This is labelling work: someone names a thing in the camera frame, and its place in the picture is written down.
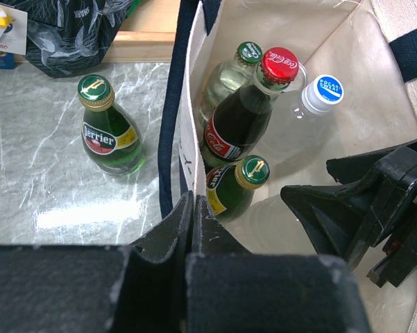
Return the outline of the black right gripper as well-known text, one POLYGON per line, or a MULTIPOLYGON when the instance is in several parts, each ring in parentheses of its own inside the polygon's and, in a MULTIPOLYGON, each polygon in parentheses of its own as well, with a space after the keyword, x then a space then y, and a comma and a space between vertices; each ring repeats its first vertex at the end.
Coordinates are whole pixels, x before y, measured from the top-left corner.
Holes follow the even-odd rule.
POLYGON ((385 257, 372 283, 398 287, 417 268, 417 150, 398 146, 326 162, 340 186, 285 186, 281 199, 304 227, 314 250, 355 269, 369 248, 385 257))

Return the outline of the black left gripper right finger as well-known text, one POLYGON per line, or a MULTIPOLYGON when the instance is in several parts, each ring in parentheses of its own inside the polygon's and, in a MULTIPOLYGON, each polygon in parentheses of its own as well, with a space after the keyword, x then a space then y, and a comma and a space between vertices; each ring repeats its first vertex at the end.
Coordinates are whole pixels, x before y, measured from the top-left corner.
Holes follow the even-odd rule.
POLYGON ((186 258, 188 332, 370 332, 354 274, 329 255, 248 252, 197 196, 186 258))

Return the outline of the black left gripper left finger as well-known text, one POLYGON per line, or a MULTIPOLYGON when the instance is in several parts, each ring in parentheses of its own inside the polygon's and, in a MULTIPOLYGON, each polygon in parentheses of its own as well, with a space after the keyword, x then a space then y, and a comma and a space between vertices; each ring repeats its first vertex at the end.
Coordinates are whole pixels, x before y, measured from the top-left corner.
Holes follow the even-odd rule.
POLYGON ((125 246, 0 246, 0 332, 178 332, 194 197, 125 246))

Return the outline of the green glass bottle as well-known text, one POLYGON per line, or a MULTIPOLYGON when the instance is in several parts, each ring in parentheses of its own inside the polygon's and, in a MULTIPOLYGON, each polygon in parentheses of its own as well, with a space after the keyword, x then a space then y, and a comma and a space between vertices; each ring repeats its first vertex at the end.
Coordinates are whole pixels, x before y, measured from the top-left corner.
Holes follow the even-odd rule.
POLYGON ((134 119, 116 103, 107 78, 98 74, 81 78, 78 98, 85 108, 82 143, 91 161, 111 176, 138 171, 146 161, 142 138, 134 119))
POLYGON ((213 168, 206 176, 206 196, 216 219, 229 223, 240 217, 269 176, 269 163, 258 155, 213 168))

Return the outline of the silver red soda can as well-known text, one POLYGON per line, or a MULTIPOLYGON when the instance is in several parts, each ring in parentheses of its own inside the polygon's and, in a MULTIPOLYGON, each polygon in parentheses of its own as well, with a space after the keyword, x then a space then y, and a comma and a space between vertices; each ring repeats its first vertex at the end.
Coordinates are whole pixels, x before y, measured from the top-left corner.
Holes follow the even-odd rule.
POLYGON ((299 62, 298 63, 298 73, 294 80, 290 84, 290 88, 294 90, 302 90, 308 84, 308 74, 305 66, 299 62))

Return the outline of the dark cola glass bottle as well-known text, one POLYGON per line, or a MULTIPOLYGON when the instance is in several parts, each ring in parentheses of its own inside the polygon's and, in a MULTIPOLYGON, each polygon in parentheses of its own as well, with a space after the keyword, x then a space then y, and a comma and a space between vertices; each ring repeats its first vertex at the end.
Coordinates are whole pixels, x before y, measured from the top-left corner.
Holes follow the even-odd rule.
POLYGON ((277 46, 267 50, 253 75, 226 97, 203 131, 201 155, 210 170, 245 157, 269 124, 273 104, 298 75, 298 59, 277 46))

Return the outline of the beige canvas tote bag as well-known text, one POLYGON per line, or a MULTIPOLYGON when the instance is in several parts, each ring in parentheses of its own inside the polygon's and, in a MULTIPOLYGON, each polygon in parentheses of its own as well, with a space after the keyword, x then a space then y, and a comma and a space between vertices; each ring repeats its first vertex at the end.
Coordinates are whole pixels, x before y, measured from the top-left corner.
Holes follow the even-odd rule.
POLYGON ((193 104, 208 66, 242 40, 244 26, 260 44, 277 40, 306 62, 311 74, 335 74, 350 108, 336 118, 324 145, 280 165, 270 191, 293 178, 326 181, 325 162, 417 137, 417 79, 404 83, 389 42, 417 28, 417 1, 181 1, 164 118, 180 115, 182 181, 201 192, 193 104))

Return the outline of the clear soda water bottle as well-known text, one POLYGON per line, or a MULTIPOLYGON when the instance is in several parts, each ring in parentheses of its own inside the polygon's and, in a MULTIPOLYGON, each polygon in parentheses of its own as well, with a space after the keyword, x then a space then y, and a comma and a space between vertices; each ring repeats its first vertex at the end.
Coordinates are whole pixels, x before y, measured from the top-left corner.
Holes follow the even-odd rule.
POLYGON ((216 107, 230 94, 239 89, 253 74, 262 58, 262 50, 254 42, 242 42, 233 59, 219 63, 207 80, 198 109, 198 124, 201 130, 216 107))

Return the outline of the wooden clothes rack stand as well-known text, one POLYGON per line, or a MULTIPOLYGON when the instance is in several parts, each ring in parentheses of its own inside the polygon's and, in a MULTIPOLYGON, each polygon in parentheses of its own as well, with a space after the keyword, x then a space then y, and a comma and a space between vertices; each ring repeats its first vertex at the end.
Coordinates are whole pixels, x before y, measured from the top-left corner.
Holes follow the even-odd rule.
MULTIPOLYGON (((179 1, 139 1, 125 18, 103 61, 170 60, 176 35, 179 1)), ((17 56, 18 62, 26 61, 17 56)))

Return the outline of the dark patterned hanging jacket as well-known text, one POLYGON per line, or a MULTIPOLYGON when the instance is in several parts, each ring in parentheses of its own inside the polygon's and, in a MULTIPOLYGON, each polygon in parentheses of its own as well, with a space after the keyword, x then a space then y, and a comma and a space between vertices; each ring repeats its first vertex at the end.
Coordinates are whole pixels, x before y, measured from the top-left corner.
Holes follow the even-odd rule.
POLYGON ((139 1, 4 1, 28 14, 26 61, 52 78, 99 65, 139 1))

